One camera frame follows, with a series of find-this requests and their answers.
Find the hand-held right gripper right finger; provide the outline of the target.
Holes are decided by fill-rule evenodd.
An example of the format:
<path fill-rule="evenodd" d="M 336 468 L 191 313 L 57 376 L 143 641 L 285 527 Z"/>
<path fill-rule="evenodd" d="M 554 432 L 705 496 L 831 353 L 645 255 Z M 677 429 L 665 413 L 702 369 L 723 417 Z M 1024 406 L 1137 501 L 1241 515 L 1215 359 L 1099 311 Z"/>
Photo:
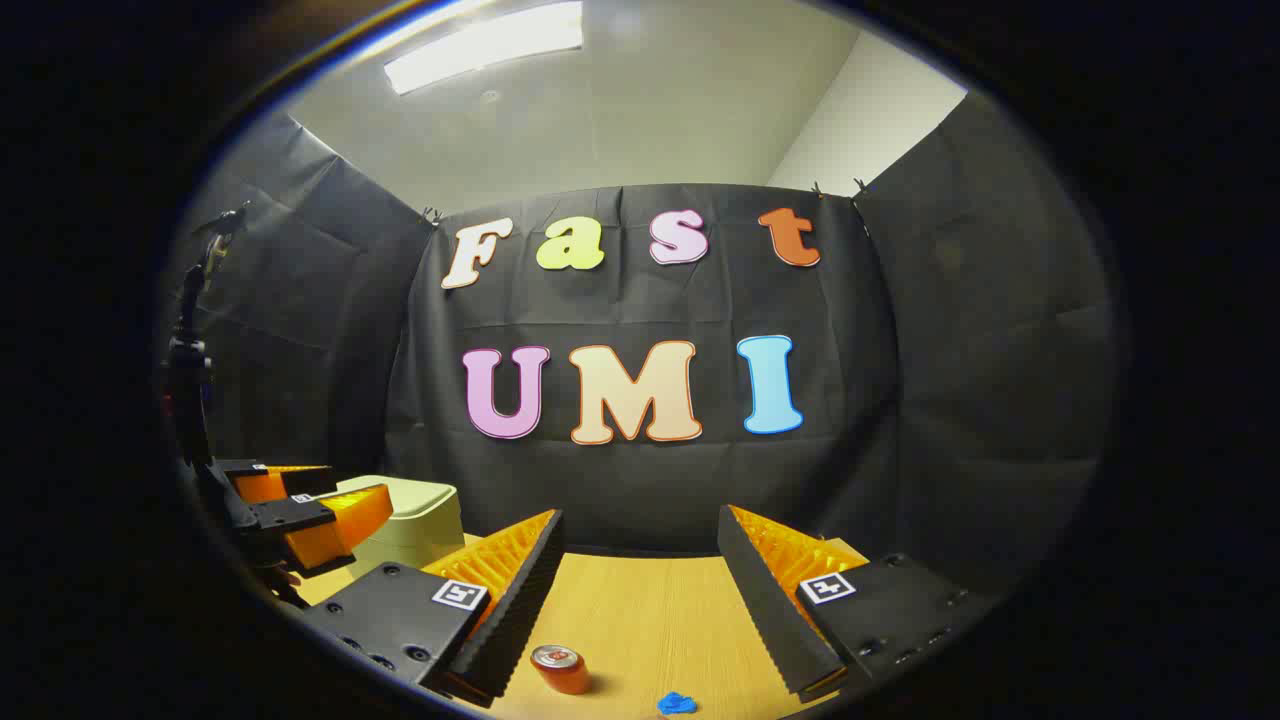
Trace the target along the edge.
<path fill-rule="evenodd" d="M 717 544 L 786 689 L 865 694 L 973 629 L 998 597 L 905 553 L 867 559 L 733 505 Z"/>

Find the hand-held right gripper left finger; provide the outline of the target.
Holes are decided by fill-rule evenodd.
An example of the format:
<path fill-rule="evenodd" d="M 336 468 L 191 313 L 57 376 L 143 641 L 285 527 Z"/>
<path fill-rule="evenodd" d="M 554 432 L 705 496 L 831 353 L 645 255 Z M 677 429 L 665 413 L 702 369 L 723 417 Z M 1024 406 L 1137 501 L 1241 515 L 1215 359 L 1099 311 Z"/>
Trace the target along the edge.
<path fill-rule="evenodd" d="M 402 685 L 489 708 L 550 593 L 563 515 L 539 512 L 425 568 L 381 562 L 301 618 Z"/>

